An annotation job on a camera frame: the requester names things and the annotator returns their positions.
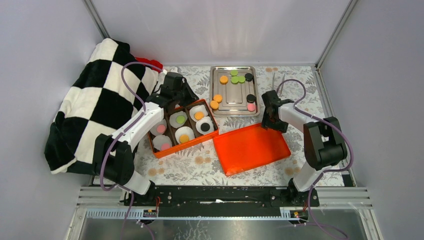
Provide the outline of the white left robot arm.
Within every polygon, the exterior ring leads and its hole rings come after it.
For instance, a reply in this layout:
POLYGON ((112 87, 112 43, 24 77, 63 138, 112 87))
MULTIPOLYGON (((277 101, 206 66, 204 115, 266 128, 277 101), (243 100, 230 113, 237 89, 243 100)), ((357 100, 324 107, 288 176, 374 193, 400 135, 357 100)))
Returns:
POLYGON ((100 134, 94 144, 93 172, 114 182, 122 189, 136 193, 144 206, 152 204, 155 192, 152 182, 135 170, 134 156, 140 140, 177 105, 186 107, 199 100, 185 77, 168 72, 159 92, 143 102, 140 111, 110 135, 100 134))

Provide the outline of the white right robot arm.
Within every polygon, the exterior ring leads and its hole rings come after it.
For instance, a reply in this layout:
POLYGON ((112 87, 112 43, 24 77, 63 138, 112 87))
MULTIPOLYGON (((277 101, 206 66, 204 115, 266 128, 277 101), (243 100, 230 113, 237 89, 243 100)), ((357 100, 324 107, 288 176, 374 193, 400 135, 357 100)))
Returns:
POLYGON ((341 134, 337 118, 319 119, 304 113, 291 99, 280 99, 275 90, 261 96, 265 111, 261 126, 286 133, 291 125, 303 133, 305 164, 290 180, 287 201, 293 206, 301 205, 306 191, 316 184, 319 176, 339 164, 348 156, 348 148, 341 134))

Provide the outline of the stainless steel tray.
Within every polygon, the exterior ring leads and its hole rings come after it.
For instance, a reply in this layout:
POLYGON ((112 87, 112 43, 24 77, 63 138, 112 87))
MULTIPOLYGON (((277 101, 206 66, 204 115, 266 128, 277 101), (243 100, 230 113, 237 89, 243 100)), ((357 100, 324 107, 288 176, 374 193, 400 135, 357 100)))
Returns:
POLYGON ((212 100, 214 95, 222 95, 222 102, 218 108, 212 111, 215 117, 255 117, 260 113, 260 100, 258 84, 256 80, 256 70, 252 66, 213 66, 210 69, 210 89, 209 95, 212 100), (231 83, 231 70, 238 70, 237 84, 231 83), (245 74, 251 73, 254 76, 253 81, 246 81, 245 74), (228 77, 227 84, 221 84, 221 76, 228 77), (256 96, 256 111, 247 110, 248 102, 246 96, 253 94, 256 96))

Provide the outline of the steel tongs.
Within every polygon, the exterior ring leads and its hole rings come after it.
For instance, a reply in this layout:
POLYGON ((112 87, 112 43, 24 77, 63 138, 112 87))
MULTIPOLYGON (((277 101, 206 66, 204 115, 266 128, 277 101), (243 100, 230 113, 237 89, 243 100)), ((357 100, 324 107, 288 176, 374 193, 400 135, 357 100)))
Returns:
POLYGON ((271 82, 271 90, 275 90, 278 96, 282 96, 283 93, 283 88, 284 88, 284 82, 286 80, 286 73, 284 72, 282 77, 281 77, 281 81, 277 84, 277 77, 276 77, 276 72, 273 73, 272 76, 272 82, 271 82))

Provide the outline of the orange tin lid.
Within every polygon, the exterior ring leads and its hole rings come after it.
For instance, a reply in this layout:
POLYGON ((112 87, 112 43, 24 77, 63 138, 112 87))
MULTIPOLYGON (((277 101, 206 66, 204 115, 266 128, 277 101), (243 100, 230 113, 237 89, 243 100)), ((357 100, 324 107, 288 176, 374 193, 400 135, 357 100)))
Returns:
POLYGON ((213 145, 227 177, 291 156, 282 133, 260 123, 219 134, 213 145))

